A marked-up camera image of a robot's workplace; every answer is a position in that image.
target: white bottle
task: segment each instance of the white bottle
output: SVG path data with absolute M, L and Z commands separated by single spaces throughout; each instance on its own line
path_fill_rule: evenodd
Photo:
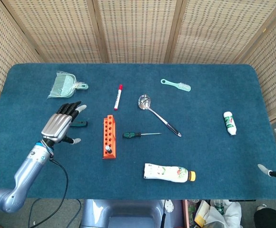
M 144 166 L 145 179 L 161 179 L 172 182 L 184 183 L 186 181 L 195 181 L 196 174 L 194 171 L 187 171 L 178 166 L 160 166 L 146 163 Z
M 233 115 L 231 112 L 225 112 L 224 113 L 224 120 L 227 127 L 227 131 L 230 135 L 236 135 L 237 134 L 237 127 L 235 126 Z

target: dustpan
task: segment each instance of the dustpan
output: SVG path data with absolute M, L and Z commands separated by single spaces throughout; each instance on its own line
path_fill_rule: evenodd
M 76 89 L 88 89 L 88 85 L 77 82 L 73 74 L 57 71 L 57 77 L 48 98 L 68 98 L 71 97 Z

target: test tube rack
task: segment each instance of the test tube rack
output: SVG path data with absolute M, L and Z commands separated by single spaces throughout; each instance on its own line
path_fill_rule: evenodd
M 116 122 L 113 115 L 108 115 L 103 121 L 103 159 L 116 158 Z M 105 150 L 105 146 L 109 145 L 112 153 Z

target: robotic arm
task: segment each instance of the robotic arm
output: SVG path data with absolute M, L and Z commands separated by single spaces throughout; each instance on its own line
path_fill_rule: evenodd
M 61 141 L 76 144 L 81 139 L 66 136 L 71 122 L 86 108 L 80 102 L 64 104 L 52 115 L 42 130 L 42 140 L 37 142 L 14 175 L 13 190 L 0 189 L 0 210 L 13 213 L 24 204 L 28 190 L 48 159 L 53 158 L 53 146 Z

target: small bottle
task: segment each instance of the small bottle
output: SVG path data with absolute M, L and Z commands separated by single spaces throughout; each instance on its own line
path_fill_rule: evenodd
M 108 153 L 112 153 L 113 151 L 111 150 L 111 147 L 109 145 L 106 145 L 105 146 L 105 150 L 108 152 Z
M 230 135 L 236 135 L 237 134 L 237 127 L 235 126 L 233 115 L 231 112 L 225 112 L 224 113 L 224 119 L 225 124 L 227 127 L 227 131 Z
M 218 212 L 223 215 L 225 213 L 224 201 L 221 199 L 213 200 L 214 207 L 218 210 Z

